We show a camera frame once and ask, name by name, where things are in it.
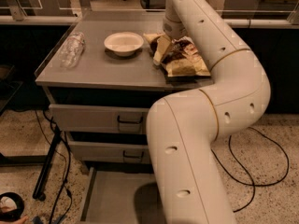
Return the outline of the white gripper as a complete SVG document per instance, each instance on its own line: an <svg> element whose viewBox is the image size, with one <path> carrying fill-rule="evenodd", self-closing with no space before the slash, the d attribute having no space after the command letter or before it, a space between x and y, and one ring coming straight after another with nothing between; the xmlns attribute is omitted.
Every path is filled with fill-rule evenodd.
<svg viewBox="0 0 299 224"><path fill-rule="evenodd" d="M165 1L165 13L163 19L163 29L166 35L161 35L156 40L157 48L153 55L153 62L159 65L169 50L172 48L172 39L181 39L187 34L187 31L174 9L171 0Z"/></svg>

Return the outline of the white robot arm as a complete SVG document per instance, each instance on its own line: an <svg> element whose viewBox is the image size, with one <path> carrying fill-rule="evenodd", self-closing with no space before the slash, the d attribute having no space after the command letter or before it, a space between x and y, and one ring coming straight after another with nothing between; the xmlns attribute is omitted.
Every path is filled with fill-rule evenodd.
<svg viewBox="0 0 299 224"><path fill-rule="evenodd" d="M270 100L259 60L206 0L166 0L164 31L189 36L213 79L158 100L147 139L167 224L236 224L210 145L256 122Z"/></svg>

